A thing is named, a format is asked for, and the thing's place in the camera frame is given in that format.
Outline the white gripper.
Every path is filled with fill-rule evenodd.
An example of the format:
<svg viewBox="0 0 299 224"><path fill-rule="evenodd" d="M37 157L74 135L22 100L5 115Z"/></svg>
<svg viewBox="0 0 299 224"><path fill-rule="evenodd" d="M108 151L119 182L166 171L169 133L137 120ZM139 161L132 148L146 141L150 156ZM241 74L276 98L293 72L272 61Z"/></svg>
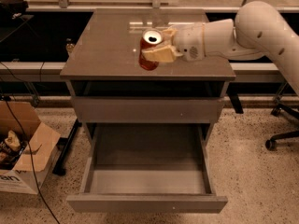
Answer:
<svg viewBox="0 0 299 224"><path fill-rule="evenodd" d="M172 63L178 57L187 62L200 61L205 58L204 53L204 24L197 22L194 27L177 30L167 28L162 30L164 43L170 44L160 48L143 49L143 57L147 61Z"/></svg>

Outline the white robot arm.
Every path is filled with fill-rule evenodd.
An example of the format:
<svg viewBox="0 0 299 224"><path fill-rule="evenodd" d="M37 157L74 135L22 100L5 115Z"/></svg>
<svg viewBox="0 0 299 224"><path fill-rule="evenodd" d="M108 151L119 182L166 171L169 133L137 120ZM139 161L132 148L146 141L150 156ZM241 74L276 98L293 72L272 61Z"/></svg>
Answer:
<svg viewBox="0 0 299 224"><path fill-rule="evenodd" d="M299 94L299 35L272 6L262 1L241 7L234 19L148 29L141 58L152 63L187 62L220 56L247 61L267 57Z"/></svg>

